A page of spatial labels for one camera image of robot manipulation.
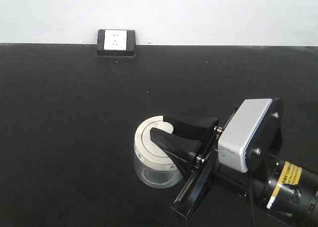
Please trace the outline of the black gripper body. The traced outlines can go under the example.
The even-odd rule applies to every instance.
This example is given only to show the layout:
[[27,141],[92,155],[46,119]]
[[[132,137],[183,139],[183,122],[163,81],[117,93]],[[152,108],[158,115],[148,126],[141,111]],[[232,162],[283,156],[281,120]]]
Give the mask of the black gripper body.
[[172,209],[188,220],[210,188],[213,180],[221,181],[241,194],[249,202],[250,210],[255,205],[270,201],[269,186],[279,165],[277,153],[282,145],[281,119],[282,105],[270,105],[246,152],[246,173],[238,172],[223,164],[218,158],[218,140],[234,116],[227,123],[214,128],[214,134],[203,144],[196,156],[187,182],[172,204]]

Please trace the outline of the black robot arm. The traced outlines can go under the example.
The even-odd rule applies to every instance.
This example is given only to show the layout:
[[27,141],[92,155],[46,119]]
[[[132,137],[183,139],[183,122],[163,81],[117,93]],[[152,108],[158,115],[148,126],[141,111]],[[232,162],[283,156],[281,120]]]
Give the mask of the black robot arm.
[[186,184],[171,208],[188,221],[219,182],[272,217],[296,227],[318,224],[318,174],[277,157],[282,145],[280,99],[247,99],[227,123],[216,118],[165,115],[172,133],[150,129],[150,138],[177,166]]

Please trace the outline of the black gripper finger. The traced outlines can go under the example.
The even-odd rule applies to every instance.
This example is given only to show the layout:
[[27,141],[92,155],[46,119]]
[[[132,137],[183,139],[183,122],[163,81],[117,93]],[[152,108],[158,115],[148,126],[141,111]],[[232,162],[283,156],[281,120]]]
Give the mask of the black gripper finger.
[[191,175],[191,170],[203,141],[181,138],[159,128],[150,129],[151,141],[156,144],[176,165],[185,178]]
[[173,126],[174,135],[204,142],[213,136],[219,122],[215,117],[188,118],[174,115],[163,115],[163,121]]

